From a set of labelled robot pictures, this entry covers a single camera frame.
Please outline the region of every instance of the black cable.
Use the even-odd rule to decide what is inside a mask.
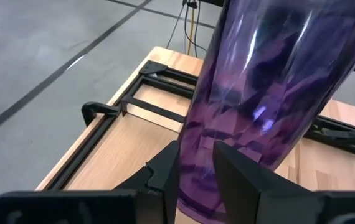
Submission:
[[[176,23],[175,23],[175,26],[173,27],[171,37],[169,38],[169,41],[168,41],[168,43],[166,44],[166,48],[167,48],[167,49],[168,49],[168,47],[169,47],[169,45],[170,45],[170,43],[171,43],[173,34],[175,33],[176,26],[178,26],[178,22],[179,22],[179,20],[180,20],[180,16],[182,15],[183,9],[184,9],[184,5],[182,6],[182,9],[181,9],[180,12],[179,12],[179,17],[176,19]]]
[[[203,47],[201,47],[200,45],[197,45],[196,43],[194,43],[190,37],[187,34],[187,29],[186,29],[186,25],[187,25],[187,15],[189,14],[189,7],[187,7],[186,9],[186,15],[184,16],[184,35],[186,35],[187,39],[190,41],[190,43],[192,43],[195,46],[199,47],[200,49],[204,50],[205,53],[207,53],[207,50]]]
[[[200,11],[201,11],[201,0],[198,0],[198,15],[197,15],[197,22],[196,22],[196,31],[194,33],[194,51],[196,52],[197,56],[197,30],[198,30],[198,23],[200,21]]]

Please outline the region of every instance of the purple transparent tube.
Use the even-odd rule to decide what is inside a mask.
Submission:
[[[214,142],[276,169],[354,66],[355,0],[227,1],[179,135],[179,209],[225,222]]]

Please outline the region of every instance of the electrical cable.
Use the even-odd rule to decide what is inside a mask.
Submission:
[[[173,34],[175,33],[176,26],[178,26],[178,22],[179,22],[179,20],[180,20],[180,16],[182,15],[183,9],[184,9],[184,5],[182,6],[182,9],[181,9],[180,12],[179,12],[179,16],[178,16],[177,19],[176,19],[176,23],[175,23],[175,26],[173,27],[172,34],[171,34],[171,36],[170,36],[170,38],[169,38],[168,43],[166,44],[166,48],[167,48],[167,49],[168,49],[168,47],[169,47],[169,45],[170,45],[170,43],[171,43]]]
[[[190,25],[190,40],[192,39],[192,32],[194,31],[194,8],[191,8],[191,25]],[[189,42],[189,48],[187,50],[187,54],[190,55],[191,50],[191,42]]]
[[[198,48],[202,49],[203,51],[205,51],[205,53],[207,52],[207,50],[203,47],[201,47],[200,45],[197,45],[196,43],[194,43],[188,36],[187,34],[187,15],[189,14],[189,7],[187,7],[186,9],[186,15],[184,16],[184,35],[186,36],[186,38],[189,40],[190,43],[192,43],[194,46],[197,46]]]
[[[197,56],[197,31],[198,31],[198,23],[200,21],[200,11],[201,11],[201,0],[198,0],[198,14],[197,14],[197,22],[196,22],[196,31],[194,33],[194,51],[196,53],[196,58]]]

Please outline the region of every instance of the yellow cable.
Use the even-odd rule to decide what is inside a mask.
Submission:
[[[192,40],[192,32],[194,30],[194,8],[191,8],[191,28],[190,28],[190,40]],[[191,41],[189,40],[189,48],[187,54],[190,55]]]

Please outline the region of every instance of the transparent cylinder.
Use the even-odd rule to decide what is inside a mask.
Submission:
[[[355,0],[227,0],[179,135],[179,209],[225,222],[214,142],[275,170],[354,66]]]

